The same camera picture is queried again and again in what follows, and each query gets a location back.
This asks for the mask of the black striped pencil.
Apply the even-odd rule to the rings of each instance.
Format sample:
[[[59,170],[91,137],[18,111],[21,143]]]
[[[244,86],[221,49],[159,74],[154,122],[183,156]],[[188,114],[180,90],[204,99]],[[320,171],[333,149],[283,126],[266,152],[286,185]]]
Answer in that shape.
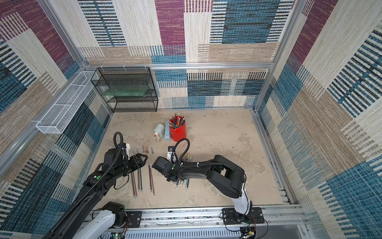
[[[141,180],[140,180],[140,168],[137,170],[137,188],[138,188],[138,193],[141,193]]]
[[[134,173],[130,173],[130,181],[131,181],[131,187],[133,192],[133,198],[136,199],[136,191],[135,191],[135,183],[134,183]]]

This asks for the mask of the red striped pencil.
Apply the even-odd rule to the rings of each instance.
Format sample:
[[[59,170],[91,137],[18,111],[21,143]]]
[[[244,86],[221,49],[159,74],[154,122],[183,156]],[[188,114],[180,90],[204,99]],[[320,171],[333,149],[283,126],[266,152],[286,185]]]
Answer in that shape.
[[[138,199],[138,192],[137,192],[137,185],[136,185],[135,173],[134,173],[134,183],[135,183],[136,199]]]

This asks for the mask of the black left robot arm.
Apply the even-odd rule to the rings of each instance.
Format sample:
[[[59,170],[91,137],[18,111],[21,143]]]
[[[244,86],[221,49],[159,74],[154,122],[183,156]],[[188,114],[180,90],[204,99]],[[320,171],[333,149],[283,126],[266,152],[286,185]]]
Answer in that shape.
[[[117,179],[142,168],[147,159],[148,156],[141,153],[129,157],[127,151],[118,147],[108,150],[104,162],[87,177],[76,199],[44,238],[71,239]]]

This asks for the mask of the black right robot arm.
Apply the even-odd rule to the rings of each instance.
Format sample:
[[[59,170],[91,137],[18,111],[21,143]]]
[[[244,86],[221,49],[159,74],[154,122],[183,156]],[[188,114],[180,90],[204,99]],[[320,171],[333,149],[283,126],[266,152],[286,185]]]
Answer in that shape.
[[[203,162],[170,162],[158,157],[152,168],[160,172],[167,181],[177,182],[187,179],[206,179],[222,194],[232,199],[235,211],[240,215],[248,215],[252,202],[246,190],[246,174],[244,169],[216,155],[214,159]]]

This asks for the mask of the light blue eraser box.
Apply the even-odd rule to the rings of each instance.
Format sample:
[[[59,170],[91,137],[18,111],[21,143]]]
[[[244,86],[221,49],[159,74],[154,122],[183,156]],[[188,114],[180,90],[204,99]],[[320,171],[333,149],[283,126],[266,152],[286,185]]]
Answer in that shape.
[[[169,120],[165,121],[165,135],[164,135],[164,140],[165,141],[170,141],[170,125],[169,125]]]

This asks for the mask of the red pencil holder cup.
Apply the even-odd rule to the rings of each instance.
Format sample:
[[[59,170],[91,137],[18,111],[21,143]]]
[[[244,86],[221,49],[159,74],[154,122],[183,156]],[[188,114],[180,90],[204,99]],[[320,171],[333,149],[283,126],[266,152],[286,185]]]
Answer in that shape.
[[[169,121],[170,136],[173,141],[178,142],[187,137],[186,120],[183,116],[174,116]]]

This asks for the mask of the green board on shelf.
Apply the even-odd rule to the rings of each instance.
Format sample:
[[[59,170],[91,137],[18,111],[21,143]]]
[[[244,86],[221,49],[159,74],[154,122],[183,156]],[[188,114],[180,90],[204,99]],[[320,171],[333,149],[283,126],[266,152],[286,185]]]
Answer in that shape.
[[[110,87],[105,90],[103,96],[115,97],[141,97],[144,96],[149,88],[147,87]]]

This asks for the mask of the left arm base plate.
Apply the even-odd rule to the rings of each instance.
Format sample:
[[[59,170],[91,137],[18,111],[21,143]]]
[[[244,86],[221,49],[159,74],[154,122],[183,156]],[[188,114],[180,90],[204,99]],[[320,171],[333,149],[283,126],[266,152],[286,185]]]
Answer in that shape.
[[[142,211],[125,211],[124,229],[139,228],[141,224]]]

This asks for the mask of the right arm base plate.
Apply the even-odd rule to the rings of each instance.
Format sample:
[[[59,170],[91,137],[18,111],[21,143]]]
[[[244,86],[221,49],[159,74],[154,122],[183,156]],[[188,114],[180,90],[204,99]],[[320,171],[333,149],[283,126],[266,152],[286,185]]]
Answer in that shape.
[[[265,219],[260,207],[251,207],[247,215],[242,215],[234,208],[223,208],[220,217],[225,225],[234,224],[263,224]]]

